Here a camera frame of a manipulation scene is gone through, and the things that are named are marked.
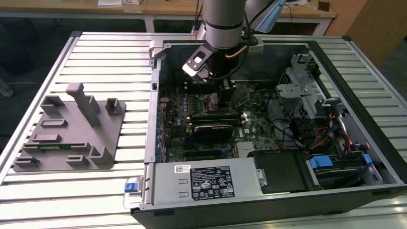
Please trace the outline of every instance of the red cable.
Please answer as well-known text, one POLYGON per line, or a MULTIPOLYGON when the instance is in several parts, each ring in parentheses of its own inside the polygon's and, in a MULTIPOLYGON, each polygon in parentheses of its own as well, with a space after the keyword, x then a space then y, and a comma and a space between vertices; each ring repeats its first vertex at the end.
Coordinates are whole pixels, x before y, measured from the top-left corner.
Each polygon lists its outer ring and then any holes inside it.
POLYGON ((349 136, 349 134, 346 132, 341 132, 344 135, 346 135, 346 137, 349 138, 349 151, 350 153, 353 153, 353 149, 352 149, 352 137, 349 136))
POLYGON ((330 128, 329 127, 321 127, 317 132, 316 132, 316 140, 318 140, 318 134, 320 134, 320 131, 322 130, 329 130, 330 128))

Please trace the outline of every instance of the wooden table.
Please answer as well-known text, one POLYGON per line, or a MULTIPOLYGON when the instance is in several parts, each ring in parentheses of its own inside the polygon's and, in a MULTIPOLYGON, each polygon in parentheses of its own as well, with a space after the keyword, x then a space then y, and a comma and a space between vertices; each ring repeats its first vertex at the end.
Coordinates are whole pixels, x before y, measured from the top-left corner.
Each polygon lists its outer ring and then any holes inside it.
MULTIPOLYGON (((316 23, 314 35, 326 33, 337 13, 318 10, 318 0, 312 6, 285 8, 278 22, 316 23)), ((98 0, 0 0, 0 17, 143 19, 147 32, 155 32, 154 20, 194 20, 197 0, 145 0, 141 5, 125 4, 122 8, 101 9, 98 0)))

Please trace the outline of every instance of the table leg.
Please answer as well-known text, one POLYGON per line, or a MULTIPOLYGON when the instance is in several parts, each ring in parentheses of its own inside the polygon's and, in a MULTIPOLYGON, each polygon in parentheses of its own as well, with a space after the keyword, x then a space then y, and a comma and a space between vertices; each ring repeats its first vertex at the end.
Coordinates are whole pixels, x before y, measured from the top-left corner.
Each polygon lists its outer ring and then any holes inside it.
POLYGON ((154 15, 145 15, 145 23, 146 23, 146 31, 147 32, 155 32, 155 28, 154 28, 154 19, 155 16, 154 15))
POLYGON ((326 31, 330 27, 333 19, 332 18, 324 18, 321 19, 321 22, 316 28, 313 36, 325 36, 326 31))

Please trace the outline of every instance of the metal slatted table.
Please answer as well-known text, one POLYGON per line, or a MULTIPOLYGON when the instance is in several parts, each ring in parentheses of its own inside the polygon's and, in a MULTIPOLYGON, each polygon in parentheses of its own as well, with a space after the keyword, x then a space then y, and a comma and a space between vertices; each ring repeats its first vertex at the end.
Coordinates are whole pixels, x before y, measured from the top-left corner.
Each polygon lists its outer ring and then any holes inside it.
MULTIPOLYGON (((407 159, 407 103, 353 42, 341 37, 264 36, 265 40, 317 40, 344 78, 407 159)), ((193 40, 190 34, 85 32, 70 37, 50 75, 0 156, 0 229, 21 228, 145 228, 123 207, 127 178, 145 174, 145 145, 149 120, 151 40, 193 40), (83 82, 97 100, 115 97, 127 103, 125 124, 113 169, 85 172, 13 170, 19 149, 39 121, 41 101, 61 95, 67 84, 83 82)), ((336 90, 325 76, 326 87, 336 90)), ((131 197, 138 202, 141 197, 131 197)), ((333 216, 276 220, 241 228, 406 228, 407 196, 377 201, 333 216)))

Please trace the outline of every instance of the barcode sticker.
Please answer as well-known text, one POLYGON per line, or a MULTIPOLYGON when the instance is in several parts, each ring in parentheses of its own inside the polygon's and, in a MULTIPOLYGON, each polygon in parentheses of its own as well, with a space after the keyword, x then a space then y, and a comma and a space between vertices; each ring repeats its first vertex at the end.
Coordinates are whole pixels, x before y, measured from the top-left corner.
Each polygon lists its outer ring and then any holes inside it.
POLYGON ((175 173, 189 173, 191 170, 191 165, 175 166, 175 173))

